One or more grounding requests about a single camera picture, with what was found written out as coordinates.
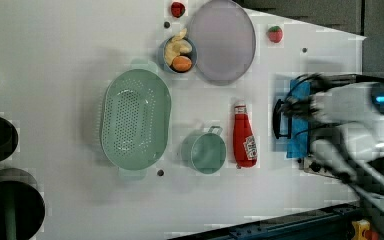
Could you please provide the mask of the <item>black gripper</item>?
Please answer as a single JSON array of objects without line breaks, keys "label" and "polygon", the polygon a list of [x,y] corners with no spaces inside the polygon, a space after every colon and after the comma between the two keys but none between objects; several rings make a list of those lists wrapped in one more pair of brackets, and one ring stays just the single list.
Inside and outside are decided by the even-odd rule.
[{"label": "black gripper", "polygon": [[281,112],[287,117],[313,119],[318,110],[312,105],[310,97],[298,99],[290,96],[285,99]]}]

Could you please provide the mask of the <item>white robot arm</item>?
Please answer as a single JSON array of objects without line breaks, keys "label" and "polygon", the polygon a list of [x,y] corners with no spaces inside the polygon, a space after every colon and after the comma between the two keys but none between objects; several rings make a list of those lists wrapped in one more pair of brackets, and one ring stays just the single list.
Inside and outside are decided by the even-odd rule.
[{"label": "white robot arm", "polygon": [[314,123],[314,160],[384,215],[384,175],[370,165],[384,157],[384,83],[357,82],[302,99],[288,94],[276,111]]}]

